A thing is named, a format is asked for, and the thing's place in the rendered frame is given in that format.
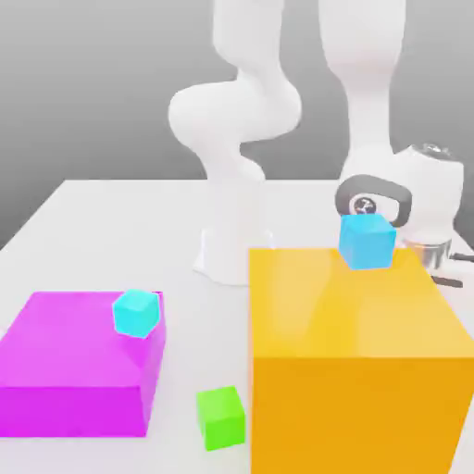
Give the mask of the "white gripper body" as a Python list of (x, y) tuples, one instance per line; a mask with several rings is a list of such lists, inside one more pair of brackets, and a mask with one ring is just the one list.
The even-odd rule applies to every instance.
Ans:
[(474, 294), (474, 274), (460, 270), (431, 271), (430, 276), (445, 293), (456, 296), (472, 296)]

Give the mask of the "small blue cube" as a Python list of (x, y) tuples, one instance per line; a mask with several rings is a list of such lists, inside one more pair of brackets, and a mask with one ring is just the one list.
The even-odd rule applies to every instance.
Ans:
[(338, 250), (351, 270), (389, 268), (395, 227), (380, 214), (341, 216)]

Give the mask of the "small green cube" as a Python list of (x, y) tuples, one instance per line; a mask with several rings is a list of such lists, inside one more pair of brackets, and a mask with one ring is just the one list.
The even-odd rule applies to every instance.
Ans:
[(196, 395), (196, 408), (199, 429), (207, 451), (245, 442), (245, 412), (234, 386), (199, 392)]

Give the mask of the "small cyan cube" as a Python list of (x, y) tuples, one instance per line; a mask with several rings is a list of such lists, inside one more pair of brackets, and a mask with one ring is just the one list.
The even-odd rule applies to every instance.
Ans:
[(117, 333), (145, 339), (160, 320), (158, 294), (128, 290), (112, 304), (112, 312)]

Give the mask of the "large orange box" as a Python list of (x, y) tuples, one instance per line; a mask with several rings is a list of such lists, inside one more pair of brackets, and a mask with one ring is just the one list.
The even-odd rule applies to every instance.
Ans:
[(474, 339), (417, 256), (249, 256), (251, 474), (449, 474)]

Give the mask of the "large magenta box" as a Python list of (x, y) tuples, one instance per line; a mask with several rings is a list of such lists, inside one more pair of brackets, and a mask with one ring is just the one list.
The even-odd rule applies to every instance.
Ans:
[(166, 343), (116, 332), (118, 292), (35, 292), (0, 338), (0, 437), (144, 437)]

